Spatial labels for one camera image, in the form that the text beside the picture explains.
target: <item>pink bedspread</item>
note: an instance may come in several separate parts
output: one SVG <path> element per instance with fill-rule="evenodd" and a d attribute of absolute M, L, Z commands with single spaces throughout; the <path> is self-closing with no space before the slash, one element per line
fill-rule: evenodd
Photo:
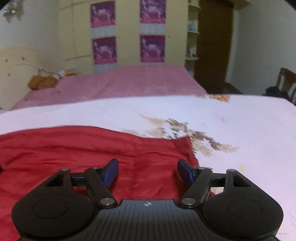
<path fill-rule="evenodd" d="M 113 97 L 206 93 L 183 67 L 139 65 L 118 67 L 104 74 L 65 77 L 55 88 L 31 91 L 12 110 Z"/>

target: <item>ribbed gray surface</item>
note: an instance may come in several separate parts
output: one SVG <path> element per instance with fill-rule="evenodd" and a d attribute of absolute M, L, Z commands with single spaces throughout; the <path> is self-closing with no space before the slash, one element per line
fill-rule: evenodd
<path fill-rule="evenodd" d="M 92 224 L 64 241 L 229 241 L 210 231 L 193 210 L 178 208 L 173 200 L 123 200 L 99 212 Z"/>

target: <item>red cloth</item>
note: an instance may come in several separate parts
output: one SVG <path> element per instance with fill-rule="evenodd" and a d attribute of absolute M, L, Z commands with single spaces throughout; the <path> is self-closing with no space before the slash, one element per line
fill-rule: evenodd
<path fill-rule="evenodd" d="M 179 199 L 186 191 L 177 161 L 198 162 L 188 137 L 166 140 L 141 138 L 97 127 L 65 126 L 0 136 L 0 226 L 2 241 L 19 237 L 10 213 L 24 195 L 59 171 L 83 172 L 119 160 L 111 187 L 120 199 Z"/>

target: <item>crystal light fixture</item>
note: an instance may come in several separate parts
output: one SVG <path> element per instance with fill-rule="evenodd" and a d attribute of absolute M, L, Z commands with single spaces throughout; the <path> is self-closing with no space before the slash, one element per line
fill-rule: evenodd
<path fill-rule="evenodd" d="M 3 10 L 3 16 L 7 22 L 11 22 L 11 19 L 16 15 L 17 19 L 21 21 L 24 14 L 24 1 L 25 0 L 11 0 L 6 8 Z"/>

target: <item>brown door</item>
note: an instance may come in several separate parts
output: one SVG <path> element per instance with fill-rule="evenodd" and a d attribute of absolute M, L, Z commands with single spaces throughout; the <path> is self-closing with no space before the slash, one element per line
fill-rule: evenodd
<path fill-rule="evenodd" d="M 198 14 L 196 81 L 207 92 L 223 88 L 231 49 L 234 4 L 226 0 L 200 0 Z"/>

